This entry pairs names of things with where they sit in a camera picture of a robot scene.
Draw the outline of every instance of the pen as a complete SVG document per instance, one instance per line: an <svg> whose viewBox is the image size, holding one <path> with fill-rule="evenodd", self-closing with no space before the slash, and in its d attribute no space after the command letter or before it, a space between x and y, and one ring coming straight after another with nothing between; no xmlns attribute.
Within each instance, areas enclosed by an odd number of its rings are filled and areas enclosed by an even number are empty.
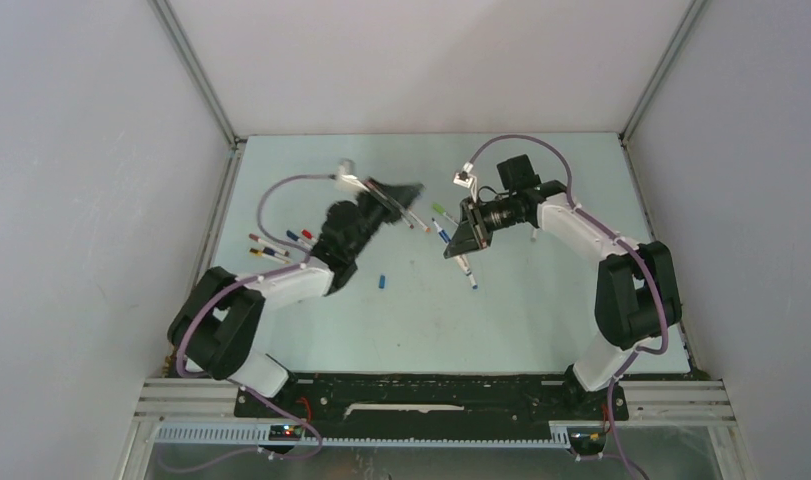
<svg viewBox="0 0 811 480"><path fill-rule="evenodd" d="M280 247L277 247L277 246L275 246L275 245L273 245L273 244L271 244L269 242L264 241L263 238L255 235L254 233L250 233L249 238L251 238L252 240L254 240L254 241L258 242L258 243L260 243L261 245L263 245L265 247L269 247L269 248L273 249L273 251L275 253L279 254L279 255L284 255L285 257L290 256L290 252L288 252L287 250L285 250L283 248L280 248Z"/></svg>
<svg viewBox="0 0 811 480"><path fill-rule="evenodd" d="M458 221L456 221L455 218L452 217L452 215L446 213L446 210L444 210L443 207L441 207L439 203L433 203L432 208L434 209L435 212L443 215L443 218L445 218L445 219L449 220L450 222L452 222L453 225L455 225L456 227L458 226Z"/></svg>
<svg viewBox="0 0 811 480"><path fill-rule="evenodd" d="M431 228L429 228L429 226L426 225L426 222L420 220L420 217L418 217L417 214L414 213L414 211L411 210L410 208L408 209L408 214L411 215L411 218L413 218L414 220L417 221L417 223L420 224L420 227L422 227L422 229L425 230L426 233L431 232Z"/></svg>
<svg viewBox="0 0 811 480"><path fill-rule="evenodd" d="M434 227L437 229L437 234L440 235L440 238L443 240L443 243L448 244L450 242L450 239L449 234L446 233L446 230L444 230L443 227L441 227L440 224L437 223L437 220L433 218L432 223L434 224ZM472 287L473 290L477 290L479 288L479 284L476 282L476 276L473 275L473 270L470 269L470 261L467 260L467 256L458 255L453 258L455 258L455 262L458 264L458 266L461 267L461 271L464 272L464 276L466 276L467 279L470 281L470 287Z"/></svg>
<svg viewBox="0 0 811 480"><path fill-rule="evenodd" d="M257 249L254 249L254 248L250 248L249 253L251 253L252 255L261 257L261 258L268 258L268 259L270 259L270 260L272 260L274 262L281 263L282 265L287 265L288 263L290 263L290 260L276 254L271 248L268 248L268 247L264 247L263 250L257 250Z"/></svg>
<svg viewBox="0 0 811 480"><path fill-rule="evenodd" d="M290 230L287 231L287 238L293 240L294 242L298 243L299 245L302 245L303 247L307 248L308 250L314 248L310 243L306 242L305 240L302 240L302 238L300 238L299 235L296 235L295 233L291 232Z"/></svg>

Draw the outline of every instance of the metal frame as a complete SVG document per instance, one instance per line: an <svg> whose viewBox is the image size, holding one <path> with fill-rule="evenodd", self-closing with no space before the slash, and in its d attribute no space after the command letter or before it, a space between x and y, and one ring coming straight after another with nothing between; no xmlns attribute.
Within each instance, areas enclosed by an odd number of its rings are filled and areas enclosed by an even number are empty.
<svg viewBox="0 0 811 480"><path fill-rule="evenodd" d="M673 33L673 38L670 39L670 43L664 50L661 60L658 61L658 65L655 67L655 71L649 79L649 83L647 83L646 88L644 88L641 98L638 99L635 109L626 122L626 127L623 129L622 133L624 144L628 143L632 135L635 134L635 130L637 130L638 125L643 119L647 108L650 103L652 103L653 98L655 98L655 94L658 93L658 89L661 87L667 73L673 68L676 58L679 56L679 52L682 51L682 47L684 47L691 32L696 28L697 20L699 20L700 16L705 11L705 7L708 6L709 1L710 0L691 0L691 4L688 5L685 15L676 28L676 32Z"/></svg>
<svg viewBox="0 0 811 480"><path fill-rule="evenodd" d="M544 384L559 382L545 381ZM621 427L705 427L715 447L723 480L754 478L734 412L720 381L621 382L629 419ZM269 441L269 426L284 419L246 419L233 416L238 387L211 379L148 379L132 418L117 480L143 479L157 443L279 445ZM378 439L324 439L329 447L467 447L566 448L568 430L598 427L599 422L549 422L552 441L546 442L385 442Z"/></svg>
<svg viewBox="0 0 811 480"><path fill-rule="evenodd" d="M202 278L205 270L213 263L217 245L219 245L219 239L222 235L222 227L225 224L225 216L228 214L228 204L231 201L231 194L234 192L234 185L237 183L237 174L240 171L240 163L243 161L245 152L246 142L237 144L231 153L231 157L226 162L222 182L208 220L208 227L205 229L205 235L202 238L199 257L187 285L188 290L193 290L196 282Z"/></svg>
<svg viewBox="0 0 811 480"><path fill-rule="evenodd" d="M167 32L176 52L178 52L181 63L184 65L184 68L187 69L187 73L190 74L190 78L193 80L193 83L196 85L196 88L199 90L199 93L202 94L202 98L211 110L211 114L219 125L220 130L222 130L226 142L228 142L231 148L236 147L238 141L237 135L234 133L234 128L231 126L231 122L228 120L228 116L225 114L222 105L220 105L214 87L211 85L211 82L208 81L205 70L202 68L198 57L196 57L196 53L193 51L193 47L190 45L190 40L187 39L184 29L181 28L181 23L179 23L178 17L176 17L172 6L170 6L169 0L149 0L149 3L155 10L155 15Z"/></svg>

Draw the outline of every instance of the light blue table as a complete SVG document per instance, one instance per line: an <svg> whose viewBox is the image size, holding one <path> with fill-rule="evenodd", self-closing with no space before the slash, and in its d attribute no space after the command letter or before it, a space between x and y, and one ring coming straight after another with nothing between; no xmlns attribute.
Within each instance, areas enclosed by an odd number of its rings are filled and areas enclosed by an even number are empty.
<svg viewBox="0 0 811 480"><path fill-rule="evenodd" d="M544 134L567 157L575 195L600 220L639 241L649 233L617 136ZM249 254L255 209L276 181L298 173L333 173L340 158L355 161L361 178L421 182L414 207L429 222L438 202L457 216L467 195L453 172L493 135L321 135L252 137L232 192L214 264L234 273L277 265ZM542 181L565 181L558 160L522 140L491 146L476 164L480 185L501 188L496 163L528 154ZM316 233L328 206L348 198L331 181L304 181L271 197L270 231ZM545 232L530 242L519 225L494 235L493 246L471 254L479 281L473 291L452 260L443 260L435 234L386 225L358 258L358 272L340 292L285 307L262 319L255 346L296 371L529 373L563 372L596 331L595 269ZM379 290L379 275L387 286ZM630 372L689 370L677 328L663 357L642 355Z"/></svg>

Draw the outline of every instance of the gray floor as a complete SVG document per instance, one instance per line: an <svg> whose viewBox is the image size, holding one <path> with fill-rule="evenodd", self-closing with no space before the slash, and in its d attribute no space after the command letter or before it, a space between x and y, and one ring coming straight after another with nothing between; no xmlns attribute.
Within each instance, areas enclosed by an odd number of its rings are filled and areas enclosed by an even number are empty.
<svg viewBox="0 0 811 480"><path fill-rule="evenodd" d="M621 430L630 458L655 480L714 480L720 473L704 428ZM182 467L205 462L236 447L157 445L164 461ZM155 465L153 480L231 478L268 480L487 480L487 479L629 479L619 461L577 464L564 450L482 450L416 448L330 448L297 462L270 462L256 454L228 459L207 470L171 475Z"/></svg>

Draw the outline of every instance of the black camera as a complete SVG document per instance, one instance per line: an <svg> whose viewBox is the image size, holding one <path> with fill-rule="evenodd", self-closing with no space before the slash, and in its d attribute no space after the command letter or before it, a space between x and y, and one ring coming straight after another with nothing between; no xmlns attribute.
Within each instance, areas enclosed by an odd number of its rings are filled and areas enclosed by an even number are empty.
<svg viewBox="0 0 811 480"><path fill-rule="evenodd" d="M540 183L528 155L510 158L496 170L505 192L497 193L488 202L471 197L461 200L461 223L443 252L444 258L489 247L496 230L523 222L538 227L537 206L547 197L567 190L557 180Z"/></svg>

